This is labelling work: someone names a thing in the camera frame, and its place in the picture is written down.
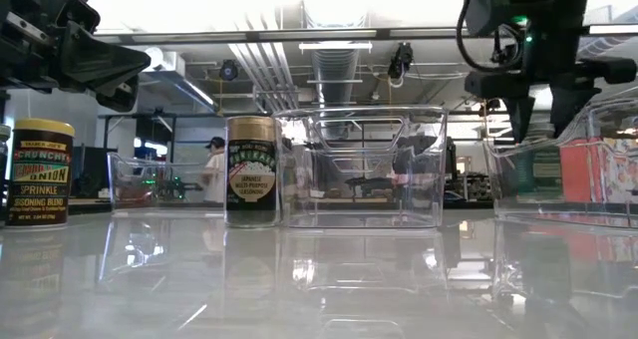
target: clear plastic bin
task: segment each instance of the clear plastic bin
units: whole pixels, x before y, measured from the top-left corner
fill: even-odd
[[[109,181],[113,211],[140,211],[160,208],[219,213],[223,203],[204,200],[202,180],[204,164],[167,164],[164,162],[123,159],[109,154]]]
[[[434,106],[276,114],[284,225],[440,225],[447,117]]]
[[[555,140],[486,143],[496,214],[638,227],[637,105],[592,102]]]

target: gold jar lid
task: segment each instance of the gold jar lid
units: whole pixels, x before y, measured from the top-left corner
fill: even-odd
[[[53,120],[44,119],[22,119],[16,121],[16,126],[13,130],[35,130],[35,131],[49,131],[63,135],[69,135],[71,137],[76,135],[76,130],[73,126]]]
[[[226,120],[227,139],[232,140],[275,140],[275,122],[269,117],[240,116]]]

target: person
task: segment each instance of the person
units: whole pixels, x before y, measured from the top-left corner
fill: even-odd
[[[201,176],[201,180],[206,187],[204,201],[224,202],[226,184],[225,146],[226,141],[221,137],[213,137],[208,146],[206,146],[210,150],[210,158]]]

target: white shirt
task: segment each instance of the white shirt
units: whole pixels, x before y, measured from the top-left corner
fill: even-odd
[[[205,168],[207,169],[207,171],[212,171],[212,175],[210,176],[210,181],[208,182],[208,186],[206,187],[204,200],[215,201],[218,203],[224,202],[226,190],[226,166],[224,165],[224,163],[224,153],[212,155],[210,157],[210,160],[208,160]]]

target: white table surface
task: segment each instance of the white table surface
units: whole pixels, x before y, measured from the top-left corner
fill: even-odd
[[[74,216],[0,231],[0,338],[637,338],[638,231],[225,228]]]

